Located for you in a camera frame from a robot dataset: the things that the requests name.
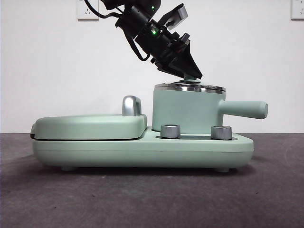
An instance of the black cable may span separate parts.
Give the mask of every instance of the black cable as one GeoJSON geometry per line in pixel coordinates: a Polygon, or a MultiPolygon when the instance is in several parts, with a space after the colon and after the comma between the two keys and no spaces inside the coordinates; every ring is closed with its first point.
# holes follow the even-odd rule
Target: black cable
{"type": "Polygon", "coordinates": [[[147,54],[146,58],[143,58],[141,53],[139,52],[137,46],[135,45],[132,36],[125,29],[123,29],[123,32],[124,32],[125,37],[127,38],[127,41],[129,43],[130,47],[132,48],[133,52],[137,55],[137,57],[141,61],[147,61],[150,58],[150,53],[147,54]]]}
{"type": "Polygon", "coordinates": [[[120,8],[115,7],[115,9],[117,9],[119,12],[123,13],[123,11],[120,8]]]}
{"type": "Polygon", "coordinates": [[[85,3],[86,5],[88,6],[88,8],[96,15],[98,16],[99,18],[102,18],[102,19],[106,19],[106,18],[109,18],[109,17],[115,17],[115,18],[120,18],[121,14],[119,13],[109,13],[107,15],[102,15],[100,14],[99,12],[97,12],[92,6],[91,4],[89,3],[88,0],[85,0],[85,3]]]}

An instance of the mint green appliance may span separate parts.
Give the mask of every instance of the mint green appliance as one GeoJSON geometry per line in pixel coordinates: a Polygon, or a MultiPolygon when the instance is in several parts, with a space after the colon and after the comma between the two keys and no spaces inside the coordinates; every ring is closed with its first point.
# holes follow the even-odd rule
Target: mint green appliance
{"type": "Polygon", "coordinates": [[[33,151],[46,165],[195,167],[228,172],[246,165],[253,141],[222,126],[223,114],[264,119],[265,102],[225,101],[222,87],[182,80],[155,86],[153,127],[141,101],[123,99],[122,114],[47,117],[31,130],[33,151]]]}

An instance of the metal lid handle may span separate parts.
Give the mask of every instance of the metal lid handle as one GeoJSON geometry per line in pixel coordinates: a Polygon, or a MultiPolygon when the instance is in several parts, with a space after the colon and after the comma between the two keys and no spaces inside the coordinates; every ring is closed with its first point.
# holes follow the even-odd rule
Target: metal lid handle
{"type": "Polygon", "coordinates": [[[136,116],[141,114],[141,100],[136,96],[125,96],[123,99],[123,116],[136,116]]]}

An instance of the appliance base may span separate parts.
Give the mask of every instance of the appliance base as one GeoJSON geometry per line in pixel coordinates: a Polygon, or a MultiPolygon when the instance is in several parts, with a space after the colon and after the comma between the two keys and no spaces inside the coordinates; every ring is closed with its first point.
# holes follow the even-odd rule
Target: appliance base
{"type": "Polygon", "coordinates": [[[254,151],[251,139],[238,134],[233,138],[212,140],[210,134],[204,134],[162,139],[159,132],[148,127],[135,140],[33,140],[33,151],[42,163],[63,171],[77,167],[168,167],[228,172],[246,165],[254,151]]]}

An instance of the silver control knob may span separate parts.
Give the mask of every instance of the silver control knob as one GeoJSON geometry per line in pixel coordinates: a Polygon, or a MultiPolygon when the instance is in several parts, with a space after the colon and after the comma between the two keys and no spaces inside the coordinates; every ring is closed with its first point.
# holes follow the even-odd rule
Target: silver control knob
{"type": "Polygon", "coordinates": [[[231,140],[232,129],[229,126],[213,126],[211,127],[211,139],[231,140]]]}
{"type": "Polygon", "coordinates": [[[161,137],[165,139],[179,139],[181,136],[181,127],[174,124],[161,126],[161,137]]]}

